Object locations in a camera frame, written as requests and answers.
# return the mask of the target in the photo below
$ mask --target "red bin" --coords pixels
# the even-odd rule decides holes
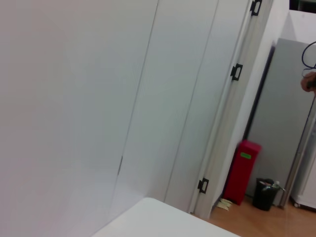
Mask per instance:
[[[238,147],[224,192],[224,199],[240,205],[245,195],[253,164],[261,146],[244,140]]]

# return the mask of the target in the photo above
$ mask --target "black trash can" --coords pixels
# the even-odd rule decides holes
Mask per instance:
[[[271,179],[257,178],[257,186],[253,197],[252,205],[263,211],[269,211],[273,201],[280,190],[279,186],[274,186]]]

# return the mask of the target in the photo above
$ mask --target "green label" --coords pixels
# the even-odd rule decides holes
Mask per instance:
[[[244,157],[244,158],[246,158],[246,159],[251,159],[251,155],[249,155],[249,154],[247,154],[247,153],[245,153],[245,152],[240,153],[240,156],[241,156],[241,157]]]

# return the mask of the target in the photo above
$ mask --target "wooden floor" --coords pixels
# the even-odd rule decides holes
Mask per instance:
[[[241,206],[229,211],[216,207],[206,220],[241,237],[316,237],[316,212],[294,207],[272,207],[269,212],[251,205],[245,198]]]

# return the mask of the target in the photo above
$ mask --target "white table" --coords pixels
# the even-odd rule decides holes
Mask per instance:
[[[93,237],[237,237],[163,202],[145,198]]]

